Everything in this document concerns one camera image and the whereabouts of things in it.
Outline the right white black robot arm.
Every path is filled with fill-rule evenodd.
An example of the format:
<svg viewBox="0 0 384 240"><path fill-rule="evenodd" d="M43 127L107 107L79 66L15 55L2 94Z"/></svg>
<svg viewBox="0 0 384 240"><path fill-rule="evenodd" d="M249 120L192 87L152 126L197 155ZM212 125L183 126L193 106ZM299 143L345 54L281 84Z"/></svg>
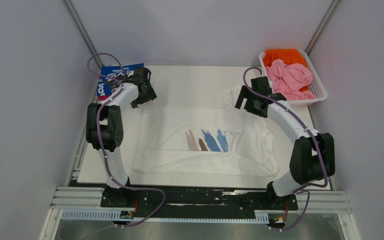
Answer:
<svg viewBox="0 0 384 240"><path fill-rule="evenodd" d="M268 77L244 83L235 106L250 114L274 121L293 144L289 170L267 184L262 202L270 209L291 205L295 194L306 187L324 188L335 171L335 144L330 133L308 126L292 109L285 96L274 93Z"/></svg>

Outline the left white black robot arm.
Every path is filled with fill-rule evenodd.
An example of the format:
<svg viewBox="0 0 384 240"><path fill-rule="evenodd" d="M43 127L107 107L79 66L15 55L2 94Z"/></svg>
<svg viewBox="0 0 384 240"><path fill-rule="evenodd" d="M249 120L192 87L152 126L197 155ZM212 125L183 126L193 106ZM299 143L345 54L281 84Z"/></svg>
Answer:
<svg viewBox="0 0 384 240"><path fill-rule="evenodd" d="M134 202L134 191L138 188L130 186L121 156L124 139L122 108L138 108L156 99L157 95L151 85L151 71L141 65L130 73L122 68L117 75L102 74L101 77L115 89L103 101L88 105L85 138L98 151L104 164L106 187L101 206L128 207Z"/></svg>

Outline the white printed t shirt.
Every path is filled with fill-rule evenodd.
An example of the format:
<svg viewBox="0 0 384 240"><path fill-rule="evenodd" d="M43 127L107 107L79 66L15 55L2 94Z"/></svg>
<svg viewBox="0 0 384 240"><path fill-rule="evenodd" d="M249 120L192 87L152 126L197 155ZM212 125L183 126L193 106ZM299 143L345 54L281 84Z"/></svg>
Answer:
<svg viewBox="0 0 384 240"><path fill-rule="evenodd" d="M138 172L274 177L273 133L235 108L241 87L221 92L223 108L146 107L132 168Z"/></svg>

